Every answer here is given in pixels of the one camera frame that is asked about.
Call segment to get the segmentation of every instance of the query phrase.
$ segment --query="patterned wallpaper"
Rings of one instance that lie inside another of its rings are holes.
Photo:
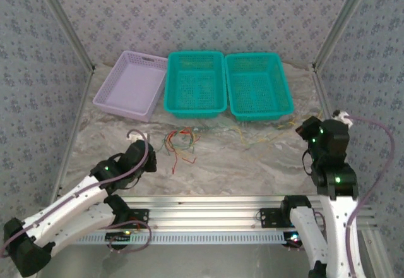
[[[0,234],[49,202],[88,72],[43,0],[0,0]],[[0,260],[0,277],[13,266]]]
[[[122,51],[275,51],[314,61],[345,0],[60,0],[94,63]]]
[[[334,108],[388,125],[396,139],[393,167],[371,200],[393,269],[404,277],[404,0],[362,0],[321,76]],[[379,128],[351,128],[348,161],[361,192],[373,183],[389,154]]]

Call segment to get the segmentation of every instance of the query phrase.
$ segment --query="marble surface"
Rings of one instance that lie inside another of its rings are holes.
[[[61,193],[75,186],[100,160],[124,152],[129,145],[126,141],[129,129],[147,132],[150,143],[159,149],[167,133],[184,126],[204,130],[194,148],[195,164],[179,160],[175,174],[172,174],[175,157],[163,148],[157,153],[158,171],[144,174],[138,185],[120,195],[315,193],[315,187],[302,167],[302,153],[307,145],[295,133],[295,128],[310,115],[320,114],[320,104],[312,73],[289,64],[283,67],[295,112],[280,121],[258,123],[238,123],[229,109],[215,119],[176,119],[165,112],[163,96],[149,123],[104,113],[92,104],[92,100],[111,68],[97,67]]]

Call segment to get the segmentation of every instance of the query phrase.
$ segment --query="green basket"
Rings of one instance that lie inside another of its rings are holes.
[[[169,56],[164,108],[177,118],[214,118],[227,108],[224,56],[182,51]]]
[[[230,109],[239,121],[277,120],[294,111],[280,57],[275,53],[225,58]]]

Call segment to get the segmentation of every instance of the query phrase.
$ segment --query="purple basket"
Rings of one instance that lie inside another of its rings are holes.
[[[124,51],[93,99],[102,111],[149,122],[164,89],[167,58]]]

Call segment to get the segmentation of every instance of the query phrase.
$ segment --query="plastic basket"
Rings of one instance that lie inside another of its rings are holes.
[[[225,58],[225,67],[230,109],[237,120],[277,120],[294,111],[277,54],[231,54]]]
[[[124,51],[93,99],[102,111],[149,122],[164,89],[167,58]]]
[[[227,108],[224,56],[214,51],[173,52],[165,110],[177,118],[214,118]]]

